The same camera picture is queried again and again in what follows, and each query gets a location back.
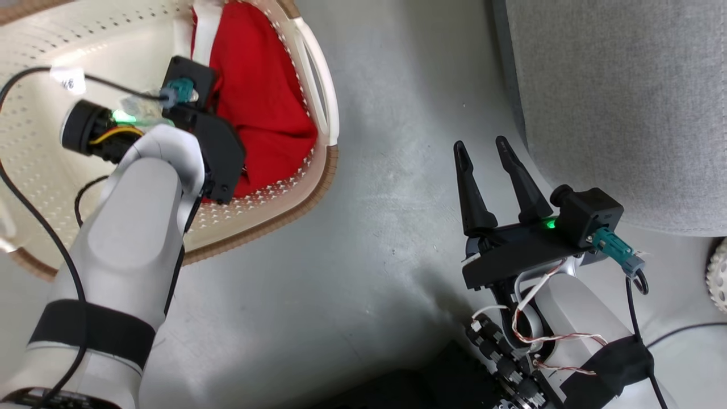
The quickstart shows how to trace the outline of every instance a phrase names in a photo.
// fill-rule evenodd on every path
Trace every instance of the white label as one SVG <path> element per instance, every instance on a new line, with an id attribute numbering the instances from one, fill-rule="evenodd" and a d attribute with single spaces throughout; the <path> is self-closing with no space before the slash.
<path id="1" fill-rule="evenodd" d="M 53 67 L 50 76 L 73 95 L 86 93 L 86 76 L 83 68 Z"/>

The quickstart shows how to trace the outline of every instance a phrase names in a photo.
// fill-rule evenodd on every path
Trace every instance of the white wheel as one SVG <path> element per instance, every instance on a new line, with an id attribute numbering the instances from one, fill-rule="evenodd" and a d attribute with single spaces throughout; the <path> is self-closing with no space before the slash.
<path id="1" fill-rule="evenodd" d="M 717 247 L 707 266 L 707 288 L 717 308 L 727 314 L 727 239 Z"/>

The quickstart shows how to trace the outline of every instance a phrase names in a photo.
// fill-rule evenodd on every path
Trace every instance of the yellow wire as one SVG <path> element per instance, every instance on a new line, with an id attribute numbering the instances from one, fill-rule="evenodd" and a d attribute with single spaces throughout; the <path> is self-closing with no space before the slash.
<path id="1" fill-rule="evenodd" d="M 140 130 L 138 130 L 134 127 L 116 127 L 109 131 L 106 131 L 105 134 L 92 140 L 91 142 L 89 142 L 89 145 L 98 145 L 99 143 L 103 142 L 104 140 L 107 140 L 107 139 L 111 138 L 112 136 L 116 135 L 117 133 L 121 133 L 121 132 L 131 132 L 131 133 L 135 133 L 139 136 L 144 136 L 144 132 L 141 132 Z"/>

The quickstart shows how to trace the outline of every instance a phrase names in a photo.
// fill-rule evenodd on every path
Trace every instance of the gray upholstered furniture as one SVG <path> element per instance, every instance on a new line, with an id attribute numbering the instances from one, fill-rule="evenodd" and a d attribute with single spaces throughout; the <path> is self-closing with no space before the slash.
<path id="1" fill-rule="evenodd" d="M 513 111 L 545 178 L 602 188 L 636 226 L 727 235 L 726 7 L 496 0 Z"/>

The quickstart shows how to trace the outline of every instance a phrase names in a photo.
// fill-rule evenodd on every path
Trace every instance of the black strap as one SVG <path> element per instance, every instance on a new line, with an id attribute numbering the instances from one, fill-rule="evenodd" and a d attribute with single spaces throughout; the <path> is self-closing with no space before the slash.
<path id="1" fill-rule="evenodd" d="M 609 342 L 581 368 L 597 376 L 574 373 L 561 386 L 566 409 L 601 409 L 624 388 L 648 378 L 654 357 L 635 336 Z"/>
<path id="2" fill-rule="evenodd" d="M 84 334 L 78 300 L 58 300 L 46 305 L 29 344 L 38 341 L 78 346 Z M 88 349 L 124 358 L 144 368 L 156 331 L 146 322 L 96 304 L 86 304 Z"/>

